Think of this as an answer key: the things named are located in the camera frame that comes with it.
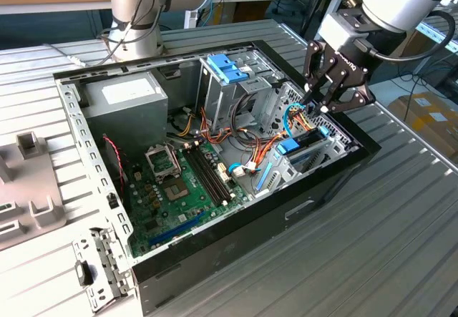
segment motherboard chip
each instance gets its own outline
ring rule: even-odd
[[[189,194],[189,190],[181,177],[165,181],[162,184],[162,189],[170,201],[180,199]]]
[[[156,219],[153,219],[153,220],[150,220],[149,222],[146,222],[145,223],[145,228],[147,231],[150,231],[154,228],[157,228],[159,226],[159,224],[157,224],[157,221]]]

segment aluminum extrusion table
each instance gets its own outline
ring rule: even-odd
[[[274,21],[163,33],[172,53],[263,39],[297,70],[305,44]],[[99,41],[59,45],[96,63]],[[0,315],[91,316],[71,241],[103,226],[44,47],[0,52],[0,145],[45,137],[69,222],[0,252]],[[154,316],[449,316],[458,304],[457,169],[378,104],[349,116],[382,146],[316,213],[155,311]],[[102,316],[141,316],[135,297]]]

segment ram slot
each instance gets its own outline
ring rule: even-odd
[[[223,201],[230,201],[230,193],[220,181],[219,177],[208,164],[204,155],[197,149],[184,152],[186,160],[189,162],[200,183],[211,196],[213,202],[220,206]]]

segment blue clip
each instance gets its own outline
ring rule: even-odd
[[[293,138],[288,138],[287,140],[282,140],[280,144],[278,144],[277,149],[282,155],[284,155],[288,152],[296,150],[298,147],[299,144]]]
[[[248,74],[241,72],[235,62],[231,61],[225,54],[208,56],[207,62],[226,83],[244,81],[248,78]]]
[[[330,132],[329,132],[329,129],[326,126],[321,125],[318,129],[320,130],[321,134],[324,137],[328,137],[329,136]]]
[[[261,179],[260,179],[259,182],[258,182],[258,185],[256,186],[256,190],[257,190],[258,192],[259,192],[260,189],[262,188],[263,183],[264,183],[265,179],[267,178],[268,173],[271,171],[271,168],[272,168],[272,163],[269,162],[269,163],[267,164],[267,167],[265,167],[263,176],[261,177]]]

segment red wire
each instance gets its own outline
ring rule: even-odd
[[[103,136],[103,139],[106,140],[112,146],[114,153],[116,154],[117,158],[117,165],[120,168],[120,181],[121,181],[121,195],[124,195],[124,179],[122,178],[122,164],[121,164],[121,156],[120,152],[117,149],[117,146],[113,143],[113,141],[108,138],[107,136]]]

